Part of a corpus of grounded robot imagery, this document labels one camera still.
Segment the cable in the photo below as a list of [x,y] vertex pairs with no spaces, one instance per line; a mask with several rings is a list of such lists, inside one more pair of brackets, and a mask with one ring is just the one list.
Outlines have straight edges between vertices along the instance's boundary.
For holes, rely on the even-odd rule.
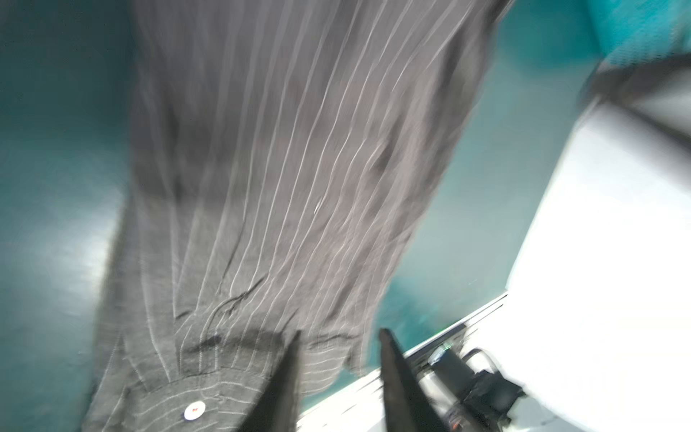
[[468,363],[468,360],[473,358],[476,354],[484,355],[484,358],[487,359],[489,366],[492,369],[492,372],[501,373],[492,357],[490,357],[490,355],[484,352],[481,348],[473,348],[472,350],[468,351],[463,357],[461,357],[461,360],[463,360],[464,363]]

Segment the gray shirt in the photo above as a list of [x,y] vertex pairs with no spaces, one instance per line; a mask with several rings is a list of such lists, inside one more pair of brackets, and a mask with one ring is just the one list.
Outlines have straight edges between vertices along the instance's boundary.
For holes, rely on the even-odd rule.
[[305,393],[362,367],[493,4],[135,3],[131,199],[85,431],[232,430],[297,329]]

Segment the garment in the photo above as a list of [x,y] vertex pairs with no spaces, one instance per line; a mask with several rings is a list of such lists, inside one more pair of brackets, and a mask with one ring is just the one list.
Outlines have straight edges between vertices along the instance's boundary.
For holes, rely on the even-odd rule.
[[131,198],[85,431],[237,427],[298,329],[305,393],[362,366],[480,84],[493,4],[134,3]]

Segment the button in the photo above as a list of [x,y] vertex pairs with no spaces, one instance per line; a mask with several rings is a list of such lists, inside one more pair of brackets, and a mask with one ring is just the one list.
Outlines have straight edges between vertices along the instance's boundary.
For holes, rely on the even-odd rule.
[[207,405],[200,400],[197,402],[192,402],[190,405],[187,405],[187,408],[184,409],[184,419],[197,420],[202,416],[206,408]]

